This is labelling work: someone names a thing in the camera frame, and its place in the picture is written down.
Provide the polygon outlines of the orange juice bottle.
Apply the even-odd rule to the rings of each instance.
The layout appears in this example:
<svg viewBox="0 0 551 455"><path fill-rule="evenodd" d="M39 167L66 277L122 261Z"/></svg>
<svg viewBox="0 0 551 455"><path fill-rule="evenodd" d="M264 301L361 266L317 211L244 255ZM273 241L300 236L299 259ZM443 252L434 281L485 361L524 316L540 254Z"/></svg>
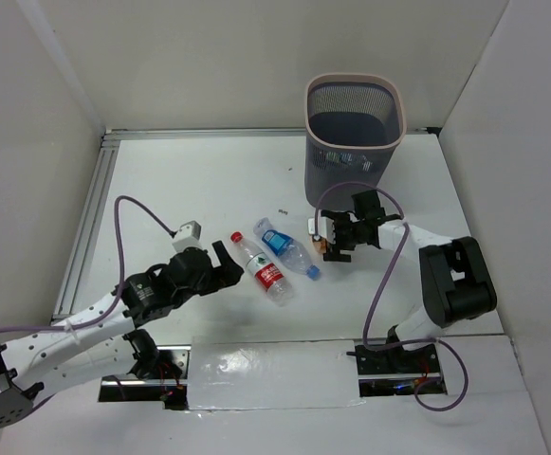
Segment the orange juice bottle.
<svg viewBox="0 0 551 455"><path fill-rule="evenodd" d="M325 238L319 236L312 236L312 245L318 254L323 255L327 252L328 242Z"/></svg>

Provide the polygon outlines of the red label water bottle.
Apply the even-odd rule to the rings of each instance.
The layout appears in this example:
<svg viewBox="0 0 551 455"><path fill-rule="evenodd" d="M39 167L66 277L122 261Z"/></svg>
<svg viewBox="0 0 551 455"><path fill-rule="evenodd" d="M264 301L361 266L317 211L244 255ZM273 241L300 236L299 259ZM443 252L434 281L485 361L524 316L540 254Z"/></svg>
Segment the red label water bottle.
<svg viewBox="0 0 551 455"><path fill-rule="evenodd" d="M283 307L293 297L293 289L281 269L254 242L241 232L230 235L247 273L260 285L266 296Z"/></svg>

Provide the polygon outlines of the crushed blue cap bottle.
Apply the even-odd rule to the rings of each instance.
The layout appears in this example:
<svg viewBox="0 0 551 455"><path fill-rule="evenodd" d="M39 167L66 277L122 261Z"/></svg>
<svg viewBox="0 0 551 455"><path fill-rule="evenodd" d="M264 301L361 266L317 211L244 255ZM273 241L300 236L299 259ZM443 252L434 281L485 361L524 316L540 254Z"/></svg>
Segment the crushed blue cap bottle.
<svg viewBox="0 0 551 455"><path fill-rule="evenodd" d="M266 217L255 224L253 232L289 271L312 281L321 276L308 250L294 238L275 229Z"/></svg>

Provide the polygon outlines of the wide clear labelled bottle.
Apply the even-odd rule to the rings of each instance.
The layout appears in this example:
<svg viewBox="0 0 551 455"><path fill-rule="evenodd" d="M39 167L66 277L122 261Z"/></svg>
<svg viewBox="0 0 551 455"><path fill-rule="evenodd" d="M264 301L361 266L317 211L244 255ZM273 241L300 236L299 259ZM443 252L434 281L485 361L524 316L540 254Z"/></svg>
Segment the wide clear labelled bottle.
<svg viewBox="0 0 551 455"><path fill-rule="evenodd" d="M326 158L332 166L342 168L353 168L362 164L361 157L349 153L328 152Z"/></svg>

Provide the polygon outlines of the blue label water bottle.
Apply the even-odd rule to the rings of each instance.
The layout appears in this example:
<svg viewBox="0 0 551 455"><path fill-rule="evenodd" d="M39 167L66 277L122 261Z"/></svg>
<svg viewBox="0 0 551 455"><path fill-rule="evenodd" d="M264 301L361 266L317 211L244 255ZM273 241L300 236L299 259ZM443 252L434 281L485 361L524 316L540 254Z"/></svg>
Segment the blue label water bottle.
<svg viewBox="0 0 551 455"><path fill-rule="evenodd" d="M356 159L355 167L357 168L358 172L373 173L375 171L376 165L372 159L366 157L365 155L362 155Z"/></svg>

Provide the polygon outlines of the clear unlabelled plastic bottle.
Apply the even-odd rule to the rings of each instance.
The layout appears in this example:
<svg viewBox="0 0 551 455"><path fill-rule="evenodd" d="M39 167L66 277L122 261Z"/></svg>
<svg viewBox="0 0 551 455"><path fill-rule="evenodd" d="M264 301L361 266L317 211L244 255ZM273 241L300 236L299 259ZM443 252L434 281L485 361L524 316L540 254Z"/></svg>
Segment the clear unlabelled plastic bottle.
<svg viewBox="0 0 551 455"><path fill-rule="evenodd" d="M311 161L316 169L324 172L330 172L332 169L336 169L340 166L339 154L335 152L314 152Z"/></svg>

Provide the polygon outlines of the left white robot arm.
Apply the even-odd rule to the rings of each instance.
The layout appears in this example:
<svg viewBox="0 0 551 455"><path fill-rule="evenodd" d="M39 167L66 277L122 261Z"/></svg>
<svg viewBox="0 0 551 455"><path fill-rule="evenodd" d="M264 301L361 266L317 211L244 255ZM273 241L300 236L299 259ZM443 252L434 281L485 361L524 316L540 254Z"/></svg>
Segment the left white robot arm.
<svg viewBox="0 0 551 455"><path fill-rule="evenodd" d="M189 246L166 264L129 276L80 313L46 328L25 328L23 337L0 342L0 429L88 380L155 373L159 353L144 325L242 278L243 268L223 243L212 247L218 265L206 250Z"/></svg>

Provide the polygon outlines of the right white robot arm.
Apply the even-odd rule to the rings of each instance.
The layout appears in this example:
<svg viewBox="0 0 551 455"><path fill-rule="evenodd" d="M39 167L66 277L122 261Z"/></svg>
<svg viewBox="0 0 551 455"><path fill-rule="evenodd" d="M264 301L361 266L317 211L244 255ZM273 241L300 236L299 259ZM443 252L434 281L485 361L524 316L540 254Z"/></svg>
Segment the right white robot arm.
<svg viewBox="0 0 551 455"><path fill-rule="evenodd" d="M417 265L421 302L388 331L384 344L364 347L371 358L382 358L392 370L405 372L427 360L446 329L494 311L498 300L475 238L451 238L414 226L399 203L393 203L392 213L382 207L386 196L385 191L372 189L354 194L351 210L317 208L308 221L308 233L327 262L350 262L358 246L392 252L374 302L383 296L400 259Z"/></svg>

